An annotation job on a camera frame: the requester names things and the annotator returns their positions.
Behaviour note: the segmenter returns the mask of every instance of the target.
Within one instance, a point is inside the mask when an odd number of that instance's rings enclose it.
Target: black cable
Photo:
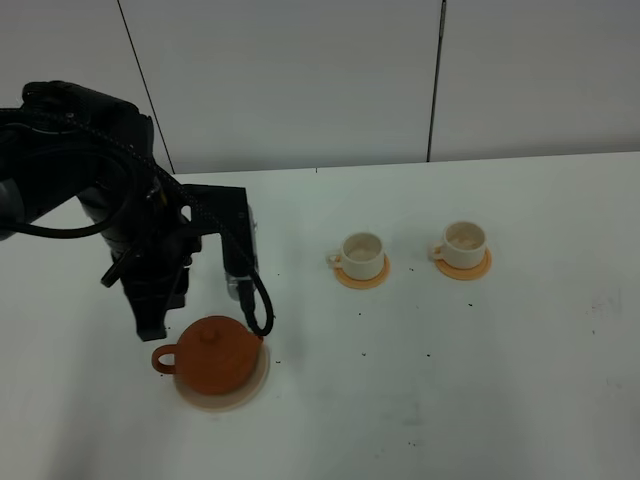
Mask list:
[[[134,159],[141,162],[142,165],[146,167],[148,170],[156,174],[158,176],[158,179],[160,180],[160,183],[167,190],[174,192],[178,197],[182,199],[182,201],[186,205],[189,205],[192,208],[192,210],[197,211],[204,218],[210,220],[216,226],[216,228],[221,234],[226,235],[228,238],[230,238],[233,246],[236,248],[236,250],[240,253],[240,255],[244,258],[244,260],[248,264],[253,263],[253,259],[249,258],[247,253],[241,247],[240,242],[235,238],[233,233],[216,217],[216,215],[213,212],[206,209],[200,202],[198,202],[196,198],[193,195],[191,195],[180,182],[178,182],[175,178],[169,175],[165,170],[160,168],[153,161],[153,159],[143,157],[128,145],[124,145],[117,139],[110,137],[104,132],[97,130],[95,128],[92,128],[84,123],[80,123],[74,120],[73,118],[67,118],[61,115],[53,115],[46,112],[35,112],[35,111],[28,111],[28,110],[22,110],[22,109],[16,109],[16,108],[0,108],[0,116],[3,114],[18,115],[18,116],[22,115],[24,117],[32,117],[32,118],[33,117],[44,118],[44,119],[57,122],[62,125],[69,125],[85,133],[88,133],[94,138],[107,142],[109,145],[111,145],[112,147],[115,147],[117,150],[120,150],[121,152],[124,152],[127,155],[130,155]],[[260,278],[260,275],[258,274],[255,268],[249,273],[249,276],[254,281],[256,285],[256,289],[260,294],[260,298],[262,298],[262,302],[265,306],[265,311],[267,314],[267,319],[266,319],[264,328],[260,328],[258,327],[257,321],[255,321],[255,317],[253,317],[253,312],[251,312],[250,317],[252,318],[249,318],[249,316],[247,316],[247,324],[249,325],[249,328],[251,328],[251,330],[256,335],[266,336],[271,332],[273,328],[273,320],[275,319],[275,314],[273,312],[273,305],[271,303],[271,298],[269,297],[269,293],[267,292],[267,289],[262,283],[262,279]]]
[[[32,152],[30,155],[27,155],[23,158],[23,160],[27,160],[33,157],[38,156],[51,156],[58,154],[64,154],[66,157],[77,154],[81,156],[89,156],[93,155],[98,158],[102,158],[103,160],[107,160],[112,163],[116,163],[117,166],[125,173],[125,178],[129,182],[129,185],[126,189],[126,195],[123,198],[118,208],[113,210],[107,218],[102,220],[101,222],[95,223],[88,227],[82,228],[72,228],[72,229],[58,229],[58,228],[47,228],[47,227],[38,227],[35,225],[30,225],[28,223],[17,223],[17,222],[8,222],[4,220],[0,220],[0,229],[7,230],[16,233],[23,233],[25,235],[31,235],[34,237],[44,237],[44,238],[58,238],[58,239],[71,239],[71,238],[84,238],[89,237],[91,235],[95,235],[96,233],[100,233],[103,230],[109,228],[113,223],[118,219],[118,217],[127,209],[127,207],[131,204],[134,199],[135,192],[137,190],[137,179],[133,168],[129,165],[125,160],[118,157],[117,155],[109,156],[101,152],[97,149],[87,149],[86,147],[74,149],[73,148],[57,148],[57,149],[41,149],[35,152]]]

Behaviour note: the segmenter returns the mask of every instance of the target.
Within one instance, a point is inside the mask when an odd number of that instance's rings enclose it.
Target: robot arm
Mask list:
[[[143,341],[166,337],[168,309],[185,305],[189,265],[201,236],[222,237],[229,292],[249,328],[267,335],[273,308],[257,273],[254,224],[243,188],[181,185],[152,157],[153,123],[131,103],[66,82],[23,89],[20,109],[0,109],[0,240],[15,232],[49,238],[101,233]],[[77,196],[94,225],[55,230],[33,221]],[[191,220],[181,209],[189,205]],[[254,289],[267,321],[254,317]]]

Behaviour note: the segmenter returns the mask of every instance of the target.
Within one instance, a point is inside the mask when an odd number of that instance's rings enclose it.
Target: teapot lid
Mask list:
[[[224,316],[198,320],[176,348],[176,374],[203,395],[223,395],[244,385],[258,361],[262,337]]]

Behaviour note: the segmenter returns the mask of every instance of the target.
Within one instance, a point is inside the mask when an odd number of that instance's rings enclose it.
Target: teapot handle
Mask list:
[[[151,354],[151,365],[160,373],[164,373],[167,375],[173,375],[176,373],[175,365],[167,365],[160,361],[160,357],[163,355],[171,355],[176,353],[176,345],[162,345],[161,347],[156,348]]]

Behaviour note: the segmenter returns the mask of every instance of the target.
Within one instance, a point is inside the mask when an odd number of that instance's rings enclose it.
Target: white wall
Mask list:
[[[440,0],[122,0],[177,172],[426,160]]]
[[[19,106],[28,82],[66,80],[151,115],[115,0],[3,0],[1,8],[0,105]],[[157,131],[154,151],[171,171]]]
[[[640,2],[448,3],[432,160],[640,150]]]

